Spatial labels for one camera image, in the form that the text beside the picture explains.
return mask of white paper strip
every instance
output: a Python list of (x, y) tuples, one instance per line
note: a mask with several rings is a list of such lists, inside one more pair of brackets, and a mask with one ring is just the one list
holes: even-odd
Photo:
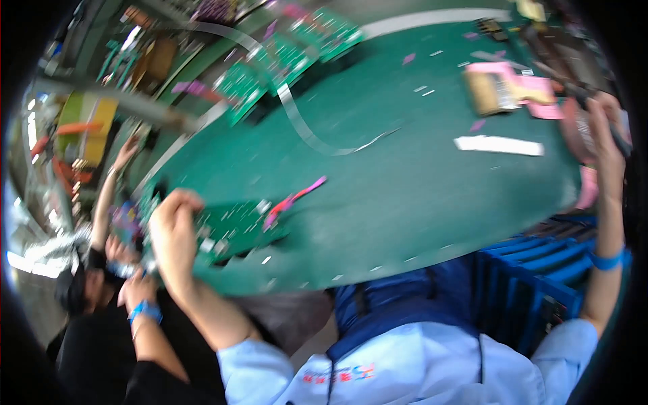
[(544, 146), (541, 143), (523, 141), (521, 139), (477, 135), (474, 137), (455, 138), (454, 144), (459, 150), (481, 150), (484, 152), (499, 152), (528, 156), (544, 155)]

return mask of green circuit board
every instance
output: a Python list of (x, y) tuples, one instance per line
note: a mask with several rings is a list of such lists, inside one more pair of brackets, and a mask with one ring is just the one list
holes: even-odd
[(237, 61), (214, 82), (214, 91), (223, 95), (229, 105), (229, 125), (234, 126), (268, 92), (259, 74), (244, 60)]
[(206, 207), (194, 217), (197, 257), (208, 265), (218, 265), (285, 237), (288, 232), (277, 222), (263, 231), (271, 206), (262, 200)]
[(303, 19), (295, 21), (288, 31), (299, 43), (315, 48), (321, 62), (342, 56), (364, 39), (364, 34), (357, 24), (343, 19), (325, 7), (314, 11), (312, 17), (315, 22), (325, 27), (327, 32), (318, 30)]
[(272, 83), (268, 91), (273, 96), (284, 83), (291, 86), (316, 61), (278, 33), (264, 41), (263, 47), (248, 53), (248, 60)]

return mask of screwdriver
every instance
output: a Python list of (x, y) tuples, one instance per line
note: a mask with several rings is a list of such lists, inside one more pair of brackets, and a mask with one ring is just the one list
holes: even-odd
[[(576, 98), (576, 102), (581, 106), (581, 108), (587, 111), (587, 99), (594, 97), (596, 91), (598, 91), (596, 88), (586, 83), (580, 83), (579, 85), (576, 85), (572, 83), (571, 80), (560, 75), (558, 72), (545, 65), (544, 63), (538, 62), (536, 60), (534, 60), (533, 63), (541, 71), (549, 75), (552, 79), (562, 84), (562, 86), (565, 88), (565, 91), (573, 95), (574, 98)], [(619, 131), (617, 131), (616, 126), (614, 126), (612, 123), (610, 123), (610, 133), (612, 134), (614, 144), (619, 149), (623, 157), (627, 159), (632, 152), (632, 147), (623, 140), (623, 138), (619, 134)]]

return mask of blue vest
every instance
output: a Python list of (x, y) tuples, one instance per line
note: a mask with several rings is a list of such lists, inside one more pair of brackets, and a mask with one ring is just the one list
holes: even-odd
[[(480, 341), (470, 308), (472, 256), (459, 257), (429, 268), (334, 289), (339, 340), (327, 350), (335, 363), (365, 342), (401, 325), (436, 322), (457, 326)], [(450, 302), (449, 290), (468, 292), (461, 308)], [(329, 396), (333, 378), (330, 378)]]

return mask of workbench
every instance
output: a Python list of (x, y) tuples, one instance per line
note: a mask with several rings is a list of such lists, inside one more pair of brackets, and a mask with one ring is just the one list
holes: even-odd
[[(400, 128), (357, 153), (311, 149), (282, 108), (256, 126), (230, 128), (221, 117), (194, 135), (150, 181), (165, 179), (170, 189), (194, 189), (207, 205), (222, 205), (281, 201), (329, 179), (281, 215), (287, 237), (222, 267), (196, 263), (195, 276), (226, 295), (358, 283), (475, 251), (573, 205), (579, 164), (557, 121), (522, 108), (469, 132), (479, 117), (457, 65), (480, 62), (472, 51), (505, 49), (463, 37), (475, 30), (447, 23), (365, 41), (363, 60), (296, 100), (312, 131), (338, 148)], [(436, 51), (443, 52), (429, 56)], [(453, 143), (479, 134), (540, 142), (544, 156), (462, 152)]]

